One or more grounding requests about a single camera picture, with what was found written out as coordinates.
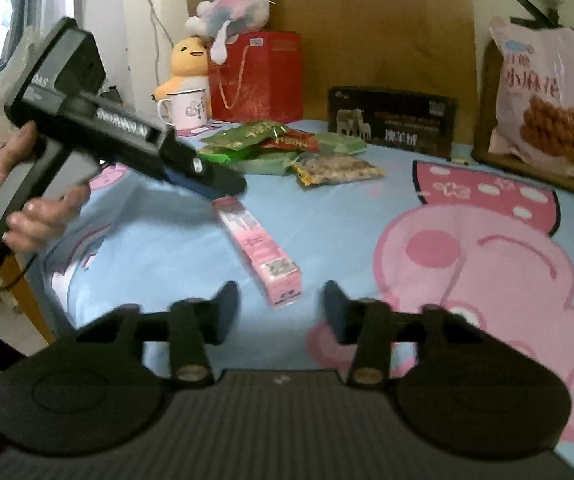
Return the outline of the wooden board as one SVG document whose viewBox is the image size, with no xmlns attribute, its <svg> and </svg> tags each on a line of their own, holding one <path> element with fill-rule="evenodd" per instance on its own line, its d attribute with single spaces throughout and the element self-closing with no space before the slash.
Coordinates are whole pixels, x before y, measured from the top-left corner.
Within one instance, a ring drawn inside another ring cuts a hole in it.
<svg viewBox="0 0 574 480">
<path fill-rule="evenodd" d="M 200 1 L 187 3 L 195 8 Z M 472 142 L 472 0 L 273 0 L 270 26 L 301 36 L 305 117 L 326 118 L 334 86 L 439 94 L 457 102 L 455 142 Z"/>
</svg>

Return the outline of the pink long snack box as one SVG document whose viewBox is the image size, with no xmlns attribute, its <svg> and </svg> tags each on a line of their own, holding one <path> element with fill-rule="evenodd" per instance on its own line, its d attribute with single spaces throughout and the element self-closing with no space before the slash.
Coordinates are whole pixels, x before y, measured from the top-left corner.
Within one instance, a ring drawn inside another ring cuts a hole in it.
<svg viewBox="0 0 574 480">
<path fill-rule="evenodd" d="M 217 198 L 213 206 L 223 228 L 261 284 L 269 305 L 281 308 L 295 302 L 302 294 L 299 266 L 238 198 Z"/>
</svg>

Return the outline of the yellow duck plush toy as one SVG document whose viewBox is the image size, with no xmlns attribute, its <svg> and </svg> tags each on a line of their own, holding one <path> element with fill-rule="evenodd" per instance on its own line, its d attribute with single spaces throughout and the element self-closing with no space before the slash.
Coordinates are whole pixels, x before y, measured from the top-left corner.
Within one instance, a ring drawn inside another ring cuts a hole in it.
<svg viewBox="0 0 574 480">
<path fill-rule="evenodd" d="M 170 78 L 158 86 L 151 97 L 160 101 L 171 93 L 196 89 L 205 91 L 207 114 L 211 118 L 208 48 L 201 38 L 191 36 L 172 48 Z"/>
</svg>

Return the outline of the clear nut snack packet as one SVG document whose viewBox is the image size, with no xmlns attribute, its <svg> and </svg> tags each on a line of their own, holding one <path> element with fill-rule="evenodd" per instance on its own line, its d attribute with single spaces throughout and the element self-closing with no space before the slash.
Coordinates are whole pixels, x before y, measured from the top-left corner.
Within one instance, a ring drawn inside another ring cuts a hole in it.
<svg viewBox="0 0 574 480">
<path fill-rule="evenodd" d="M 290 168 L 303 186 L 375 180 L 385 175 L 382 169 L 353 155 L 302 156 Z"/>
</svg>

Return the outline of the red snack packet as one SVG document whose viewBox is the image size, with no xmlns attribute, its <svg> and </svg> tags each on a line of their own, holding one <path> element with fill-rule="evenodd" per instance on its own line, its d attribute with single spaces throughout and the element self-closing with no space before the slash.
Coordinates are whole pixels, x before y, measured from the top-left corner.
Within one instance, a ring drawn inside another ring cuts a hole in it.
<svg viewBox="0 0 574 480">
<path fill-rule="evenodd" d="M 316 135 L 296 129 L 288 129 L 278 136 L 266 139 L 260 144 L 266 150 L 283 150 L 317 153 L 319 144 Z"/>
</svg>

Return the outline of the white enamel mug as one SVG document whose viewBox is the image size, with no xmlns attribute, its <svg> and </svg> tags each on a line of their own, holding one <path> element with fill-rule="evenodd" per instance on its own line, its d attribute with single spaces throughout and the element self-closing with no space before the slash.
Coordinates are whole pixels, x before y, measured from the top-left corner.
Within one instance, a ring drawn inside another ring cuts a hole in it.
<svg viewBox="0 0 574 480">
<path fill-rule="evenodd" d="M 193 130 L 208 124 L 205 89 L 182 90 L 170 93 L 157 103 L 162 122 L 176 130 Z"/>
</svg>

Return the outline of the pink white plush toy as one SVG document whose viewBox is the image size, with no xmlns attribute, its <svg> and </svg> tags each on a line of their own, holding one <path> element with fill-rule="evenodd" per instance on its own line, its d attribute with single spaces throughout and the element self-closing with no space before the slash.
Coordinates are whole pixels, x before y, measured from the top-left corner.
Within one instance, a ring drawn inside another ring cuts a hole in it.
<svg viewBox="0 0 574 480">
<path fill-rule="evenodd" d="M 202 1 L 185 28 L 193 36 L 210 39 L 211 61 L 223 65 L 227 60 L 227 40 L 263 29 L 270 21 L 271 4 L 271 0 Z"/>
</svg>

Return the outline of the large pink snack bag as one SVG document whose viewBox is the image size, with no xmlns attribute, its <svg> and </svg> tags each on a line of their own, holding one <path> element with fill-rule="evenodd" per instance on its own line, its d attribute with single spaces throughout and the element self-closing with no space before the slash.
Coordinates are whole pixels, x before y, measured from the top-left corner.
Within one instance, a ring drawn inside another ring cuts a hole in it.
<svg viewBox="0 0 574 480">
<path fill-rule="evenodd" d="M 503 63 L 488 151 L 574 178 L 574 30 L 494 18 L 490 32 Z"/>
</svg>

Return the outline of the red gift bag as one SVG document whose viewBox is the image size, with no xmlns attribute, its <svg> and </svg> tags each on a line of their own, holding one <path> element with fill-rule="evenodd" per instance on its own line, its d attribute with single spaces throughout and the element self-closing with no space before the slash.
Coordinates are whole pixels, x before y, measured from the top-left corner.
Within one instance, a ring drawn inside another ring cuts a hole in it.
<svg viewBox="0 0 574 480">
<path fill-rule="evenodd" d="M 222 122 L 303 118 L 301 37 L 248 32 L 226 46 L 224 64 L 209 63 L 212 117 Z"/>
</svg>

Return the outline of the blue Peppa Pig bedsheet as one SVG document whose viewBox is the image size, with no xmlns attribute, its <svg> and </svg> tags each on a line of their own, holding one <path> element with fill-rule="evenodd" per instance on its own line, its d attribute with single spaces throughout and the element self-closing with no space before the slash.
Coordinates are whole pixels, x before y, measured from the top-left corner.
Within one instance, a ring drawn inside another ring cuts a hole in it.
<svg viewBox="0 0 574 480">
<path fill-rule="evenodd" d="M 574 466 L 574 196 L 392 148 L 370 146 L 364 158 L 381 178 L 315 188 L 292 174 L 248 178 L 249 217 L 301 273 L 301 296 L 279 308 L 206 200 L 109 167 L 31 270 L 44 316 L 63 335 L 119 304 L 156 312 L 234 281 L 241 308 L 209 352 L 216 370 L 347 370 L 353 351 L 335 343 L 319 308 L 325 283 L 404 312 L 437 304 L 567 384 L 558 452 Z"/>
</svg>

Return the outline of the black wool product box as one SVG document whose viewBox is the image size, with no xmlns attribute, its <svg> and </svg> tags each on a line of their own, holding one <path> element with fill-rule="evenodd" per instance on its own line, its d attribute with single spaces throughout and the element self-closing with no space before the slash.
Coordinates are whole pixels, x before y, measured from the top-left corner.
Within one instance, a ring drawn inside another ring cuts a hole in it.
<svg viewBox="0 0 574 480">
<path fill-rule="evenodd" d="M 413 91 L 338 86 L 328 90 L 328 129 L 368 144 L 447 158 L 457 101 Z"/>
</svg>

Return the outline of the green snack packet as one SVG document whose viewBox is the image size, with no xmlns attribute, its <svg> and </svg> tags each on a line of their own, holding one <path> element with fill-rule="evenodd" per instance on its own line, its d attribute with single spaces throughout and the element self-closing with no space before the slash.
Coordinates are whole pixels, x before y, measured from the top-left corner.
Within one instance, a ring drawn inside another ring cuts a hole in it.
<svg viewBox="0 0 574 480">
<path fill-rule="evenodd" d="M 282 176 L 298 159 L 298 151 L 273 150 L 273 148 L 243 148 L 234 151 L 226 148 L 199 148 L 198 155 L 208 162 L 229 167 L 241 174 L 267 174 Z"/>
<path fill-rule="evenodd" d="M 212 136 L 203 138 L 202 142 L 210 148 L 240 151 L 249 146 L 258 145 L 267 139 L 276 139 L 285 131 L 285 126 L 280 122 L 263 119 L 218 131 Z"/>
<path fill-rule="evenodd" d="M 366 142 L 358 136 L 345 136 L 335 132 L 318 133 L 315 140 L 322 156 L 356 155 L 367 148 Z"/>
</svg>

